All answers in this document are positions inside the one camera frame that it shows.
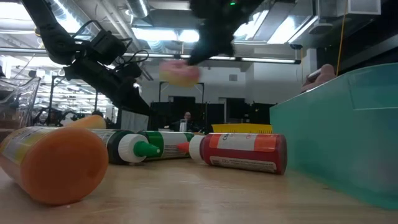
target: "green bottle cap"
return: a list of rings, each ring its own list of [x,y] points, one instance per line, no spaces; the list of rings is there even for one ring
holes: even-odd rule
[[[134,145],[134,154],[136,156],[159,156],[160,149],[144,141],[138,141]]]

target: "yellow label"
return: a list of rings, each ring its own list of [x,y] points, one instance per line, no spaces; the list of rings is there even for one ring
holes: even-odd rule
[[[20,165],[27,151],[42,137],[56,128],[27,127],[14,131],[0,145],[0,153]]]

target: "desk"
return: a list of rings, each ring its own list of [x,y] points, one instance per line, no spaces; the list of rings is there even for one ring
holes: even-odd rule
[[[195,164],[190,159],[109,166],[84,200],[47,207],[30,200],[0,169],[0,223],[398,223],[296,172],[285,176]]]

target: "orange bottle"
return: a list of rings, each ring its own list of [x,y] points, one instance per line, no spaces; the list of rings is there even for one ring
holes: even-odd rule
[[[32,199],[65,205],[81,200],[100,184],[108,152],[87,129],[28,127],[0,144],[0,165]]]
[[[65,127],[106,129],[106,123],[100,115],[91,115],[65,125]]]

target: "bottle label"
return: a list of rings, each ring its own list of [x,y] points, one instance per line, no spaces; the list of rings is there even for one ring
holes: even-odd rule
[[[261,172],[276,172],[276,164],[269,161],[254,161],[249,159],[235,159],[219,156],[210,156],[210,161],[214,166],[254,170]]]
[[[21,128],[10,135],[0,145],[0,153],[10,161],[20,165],[27,151],[42,137],[57,128],[27,127]]]
[[[276,136],[266,134],[213,134],[209,146],[214,149],[273,152]]]
[[[188,139],[184,133],[168,133],[161,132],[163,137],[163,154],[162,158],[176,158],[176,157],[186,157],[185,152],[181,152],[177,149],[177,145],[187,142]]]
[[[112,135],[118,131],[113,129],[89,129],[92,133],[96,134],[105,144],[108,146],[108,141],[112,137]]]

